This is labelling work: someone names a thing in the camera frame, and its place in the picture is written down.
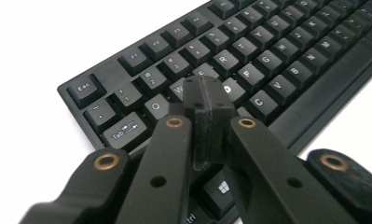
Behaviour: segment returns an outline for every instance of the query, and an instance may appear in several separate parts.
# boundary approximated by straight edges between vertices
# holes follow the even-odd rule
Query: black keyboard
[[[210,1],[58,92],[96,149],[140,158],[189,76],[220,79],[296,155],[372,77],[372,0]],[[185,223],[233,223],[221,167],[192,175]]]

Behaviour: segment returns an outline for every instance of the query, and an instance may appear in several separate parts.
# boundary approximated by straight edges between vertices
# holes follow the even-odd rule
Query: black plastic part
[[[158,122],[116,223],[184,223],[190,147],[187,118],[167,116]]]
[[[224,131],[229,120],[234,117],[234,105],[222,83],[213,77],[189,77],[183,86],[185,116],[194,125],[194,169],[201,170],[208,164],[208,160],[222,163]]]
[[[306,167],[360,223],[372,223],[372,174],[329,149],[312,151]]]
[[[232,119],[228,145],[236,162],[224,174],[244,223],[357,223],[261,121]]]
[[[89,154],[59,198],[34,205],[21,223],[113,223],[133,175],[128,172],[129,164],[128,153],[121,149]]]

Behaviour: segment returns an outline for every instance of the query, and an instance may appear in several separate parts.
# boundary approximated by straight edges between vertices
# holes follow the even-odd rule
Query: function key
[[[106,91],[94,75],[74,79],[67,91],[80,109],[106,94]]]
[[[142,48],[155,62],[173,51],[169,43],[160,35],[148,37]]]
[[[131,76],[136,76],[151,65],[151,61],[138,48],[124,49],[118,61]]]
[[[132,112],[104,131],[102,139],[109,147],[122,148],[129,152],[148,136],[147,126],[135,112]]]
[[[125,114],[137,109],[145,100],[145,97],[136,89],[136,87],[128,82],[115,91],[117,97],[117,105]]]
[[[112,104],[107,102],[106,99],[101,99],[90,105],[84,116],[96,133],[102,133],[119,120]]]
[[[209,9],[221,20],[226,20],[238,11],[235,5],[228,0],[213,0]]]
[[[162,75],[157,67],[149,67],[139,75],[138,84],[149,96],[154,96],[162,91],[169,84],[169,80]]]
[[[186,15],[183,25],[193,34],[201,35],[213,27],[212,23],[206,20],[199,12],[192,12]]]
[[[213,53],[226,49],[230,44],[229,37],[217,28],[210,30],[200,39]]]
[[[189,64],[179,53],[174,53],[165,57],[161,66],[172,81],[185,77],[188,72],[192,70],[191,64]]]
[[[176,49],[190,41],[192,34],[179,22],[168,25],[162,34]]]

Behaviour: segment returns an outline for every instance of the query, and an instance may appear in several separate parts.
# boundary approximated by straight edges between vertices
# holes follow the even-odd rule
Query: bolt hole
[[[297,178],[293,178],[293,177],[288,178],[287,184],[296,189],[302,188],[302,182],[299,181]]]
[[[151,179],[150,181],[150,184],[151,186],[153,186],[154,188],[160,188],[160,187],[163,187],[165,186],[166,184],[166,179],[165,177],[163,176],[155,176]]]

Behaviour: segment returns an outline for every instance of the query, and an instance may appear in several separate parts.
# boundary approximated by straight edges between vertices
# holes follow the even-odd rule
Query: white background
[[[204,2],[0,1],[0,223],[57,198],[93,151],[57,87]],[[364,97],[312,147],[353,147],[372,170]]]

